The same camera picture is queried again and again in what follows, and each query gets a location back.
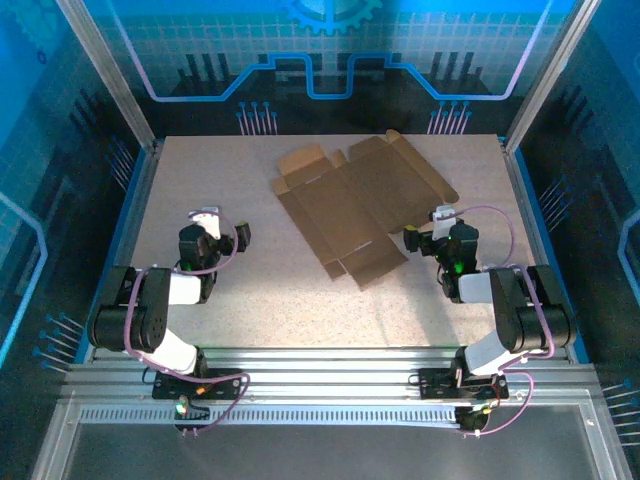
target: flattened cardboard box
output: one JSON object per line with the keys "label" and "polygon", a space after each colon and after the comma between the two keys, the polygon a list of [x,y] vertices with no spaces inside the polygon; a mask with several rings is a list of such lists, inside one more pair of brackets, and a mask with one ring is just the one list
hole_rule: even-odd
{"label": "flattened cardboard box", "polygon": [[394,130],[327,157],[314,144],[278,160],[274,193],[332,279],[348,272],[360,286],[405,262],[387,233],[423,225],[458,194]]}

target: glass panel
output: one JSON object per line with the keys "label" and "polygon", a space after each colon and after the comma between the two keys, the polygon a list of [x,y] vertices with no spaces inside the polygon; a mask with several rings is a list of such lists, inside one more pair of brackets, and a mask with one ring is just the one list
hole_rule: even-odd
{"label": "glass panel", "polygon": [[[55,2],[27,3],[0,7],[3,478],[29,477],[78,346],[61,315],[79,324],[87,317],[138,155]],[[33,226],[44,234],[46,261]]]}
{"label": "glass panel", "polygon": [[504,135],[573,5],[88,2],[158,137]]}
{"label": "glass panel", "polygon": [[636,2],[603,0],[522,143],[587,351],[604,384],[640,381],[639,24]]}

